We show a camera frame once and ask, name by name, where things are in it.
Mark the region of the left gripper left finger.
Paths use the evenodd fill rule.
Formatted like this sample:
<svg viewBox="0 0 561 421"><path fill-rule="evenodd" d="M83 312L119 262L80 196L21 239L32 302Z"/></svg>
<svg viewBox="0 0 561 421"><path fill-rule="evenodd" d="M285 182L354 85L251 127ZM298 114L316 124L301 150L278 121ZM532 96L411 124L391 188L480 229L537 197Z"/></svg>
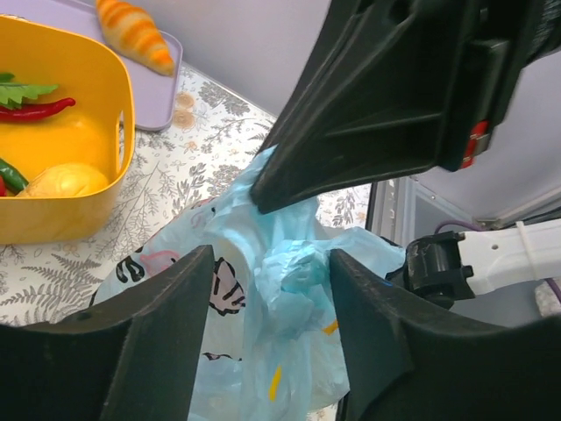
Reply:
<svg viewBox="0 0 561 421"><path fill-rule="evenodd" d="M3 326L2 419L186 419L213 268L199 246L59 323Z"/></svg>

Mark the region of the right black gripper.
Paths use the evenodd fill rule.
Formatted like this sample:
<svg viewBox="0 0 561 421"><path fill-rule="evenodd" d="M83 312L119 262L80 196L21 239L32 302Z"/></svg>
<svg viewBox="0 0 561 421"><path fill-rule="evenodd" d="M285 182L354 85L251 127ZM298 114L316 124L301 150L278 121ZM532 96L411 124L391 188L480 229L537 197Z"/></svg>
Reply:
<svg viewBox="0 0 561 421"><path fill-rule="evenodd" d="M490 147L524 68L559 50L559 1L480 1L436 165L470 167Z"/></svg>

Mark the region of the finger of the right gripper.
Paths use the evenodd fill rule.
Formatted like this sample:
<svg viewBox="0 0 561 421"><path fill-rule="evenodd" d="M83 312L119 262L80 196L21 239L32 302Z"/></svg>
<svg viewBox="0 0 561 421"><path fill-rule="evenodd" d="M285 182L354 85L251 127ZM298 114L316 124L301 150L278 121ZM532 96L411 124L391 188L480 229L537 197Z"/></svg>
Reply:
<svg viewBox="0 0 561 421"><path fill-rule="evenodd" d="M432 168L465 39L461 1L333 1L265 140L262 213Z"/></svg>

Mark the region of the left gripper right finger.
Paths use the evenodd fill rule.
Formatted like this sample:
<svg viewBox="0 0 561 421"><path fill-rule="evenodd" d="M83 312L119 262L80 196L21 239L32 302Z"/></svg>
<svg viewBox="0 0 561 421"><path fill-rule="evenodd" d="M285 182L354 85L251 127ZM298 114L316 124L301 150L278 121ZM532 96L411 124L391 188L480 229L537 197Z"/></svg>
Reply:
<svg viewBox="0 0 561 421"><path fill-rule="evenodd" d="M559 317L517 328L465 318L341 250L330 281L350 383L342 419L559 419Z"/></svg>

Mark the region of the light blue plastic bag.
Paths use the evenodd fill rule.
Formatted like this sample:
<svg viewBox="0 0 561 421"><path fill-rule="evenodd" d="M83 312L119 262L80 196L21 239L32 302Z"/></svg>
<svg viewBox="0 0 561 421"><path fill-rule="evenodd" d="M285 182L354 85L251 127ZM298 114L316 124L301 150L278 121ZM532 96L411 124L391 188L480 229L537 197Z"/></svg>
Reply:
<svg viewBox="0 0 561 421"><path fill-rule="evenodd" d="M258 154L221 195L183 210L122 259L94 295L100 303L170 268L200 245L215 263L191 399L192 420L303 420L349 389L330 286L340 249L377 276L405 252L362 229L331 230L314 198L262 214L250 189Z"/></svg>

